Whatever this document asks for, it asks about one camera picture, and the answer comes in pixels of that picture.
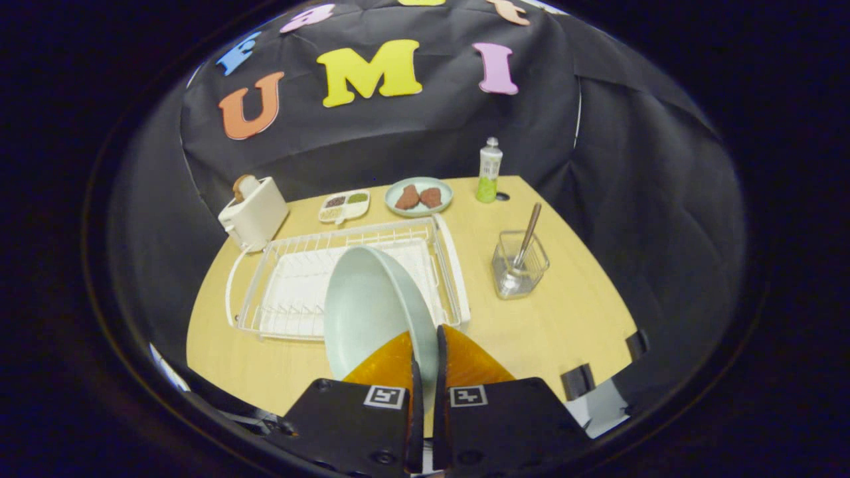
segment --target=light blue plate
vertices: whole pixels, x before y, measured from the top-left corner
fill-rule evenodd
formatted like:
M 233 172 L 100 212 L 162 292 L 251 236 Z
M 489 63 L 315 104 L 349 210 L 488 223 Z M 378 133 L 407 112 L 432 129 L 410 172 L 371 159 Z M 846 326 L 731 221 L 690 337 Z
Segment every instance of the light blue plate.
M 398 261 L 375 248 L 350 248 L 337 262 L 325 298 L 325 349 L 334 378 L 342 380 L 407 330 L 428 409 L 438 365 L 437 332 L 425 299 Z
M 440 201 L 442 204 L 437 206 L 436 208 L 429 209 L 421 202 L 416 205 L 413 209 L 398 209 L 395 207 L 395 203 L 399 201 L 404 189 L 408 185 L 416 186 L 416 192 L 425 191 L 428 188 L 439 188 L 440 191 Z M 387 203 L 387 207 L 398 214 L 399 216 L 405 216 L 406 218 L 421 218 L 423 216 L 429 216 L 433 213 L 439 213 L 443 209 L 449 207 L 449 203 L 451 202 L 451 198 L 454 197 L 455 193 L 451 190 L 449 185 L 440 181 L 436 178 L 408 178 L 402 179 L 401 181 L 395 183 L 394 185 L 389 186 L 387 190 L 387 194 L 384 195 L 383 201 Z

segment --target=wooden table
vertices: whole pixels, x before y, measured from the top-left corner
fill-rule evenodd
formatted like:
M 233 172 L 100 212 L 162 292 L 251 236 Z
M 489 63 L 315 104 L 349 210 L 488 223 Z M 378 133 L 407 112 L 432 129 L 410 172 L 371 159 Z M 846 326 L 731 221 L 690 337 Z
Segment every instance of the wooden table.
M 472 319 L 466 334 L 516 378 L 541 377 L 565 401 L 560 375 L 589 363 L 596 383 L 619 372 L 632 359 L 626 338 L 634 321 L 614 285 L 584 243 L 519 176 L 499 178 L 506 202 L 475 199 L 478 178 L 448 179 L 454 190 L 442 213 L 449 226 L 466 282 Z M 275 239 L 301 236 L 403 218 L 383 203 L 389 186 L 370 188 L 369 211 L 343 225 L 322 224 L 316 216 L 326 196 L 290 202 L 291 212 Z M 535 202 L 542 202 L 535 233 L 551 267 L 528 297 L 496 296 L 490 261 L 502 230 L 522 230 Z M 316 378 L 332 378 L 321 342 L 258 340 L 231 328 L 224 313 L 224 289 L 240 253 L 228 240 L 212 262 L 192 310 L 186 355 L 189 367 L 222 390 L 269 412 L 284 415 Z M 261 253 L 246 256 L 233 283 L 238 310 Z M 431 419 L 426 417 L 426 435 Z

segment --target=condiment bottle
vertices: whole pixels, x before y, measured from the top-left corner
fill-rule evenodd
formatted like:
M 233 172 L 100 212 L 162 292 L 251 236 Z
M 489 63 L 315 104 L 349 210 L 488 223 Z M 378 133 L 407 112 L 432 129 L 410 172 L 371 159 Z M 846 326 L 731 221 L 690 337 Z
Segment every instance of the condiment bottle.
M 479 188 L 475 198 L 481 202 L 496 200 L 496 180 L 499 177 L 499 167 L 502 165 L 502 150 L 497 146 L 499 140 L 488 138 L 487 146 L 481 148 L 481 170 L 479 172 Z

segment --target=toaster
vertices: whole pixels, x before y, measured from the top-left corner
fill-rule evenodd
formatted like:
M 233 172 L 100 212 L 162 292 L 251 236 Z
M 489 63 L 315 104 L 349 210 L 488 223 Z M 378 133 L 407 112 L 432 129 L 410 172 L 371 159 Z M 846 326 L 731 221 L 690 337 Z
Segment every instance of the toaster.
M 218 222 L 239 249 L 249 253 L 262 250 L 277 233 L 289 207 L 270 176 L 242 202 L 233 198 L 218 215 Z

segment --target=dish rack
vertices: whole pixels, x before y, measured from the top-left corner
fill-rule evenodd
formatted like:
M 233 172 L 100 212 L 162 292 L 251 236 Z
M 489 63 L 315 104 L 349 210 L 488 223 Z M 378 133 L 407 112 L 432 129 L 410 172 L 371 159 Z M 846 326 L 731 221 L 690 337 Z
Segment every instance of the dish rack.
M 230 286 L 243 252 L 234 262 L 225 292 L 228 323 L 260 338 L 323 340 L 331 273 L 349 248 L 360 245 L 380 249 L 399 261 L 422 292 L 435 326 L 459 327 L 469 321 L 457 251 L 445 220 L 434 214 L 270 242 L 263 249 L 241 311 L 233 316 Z

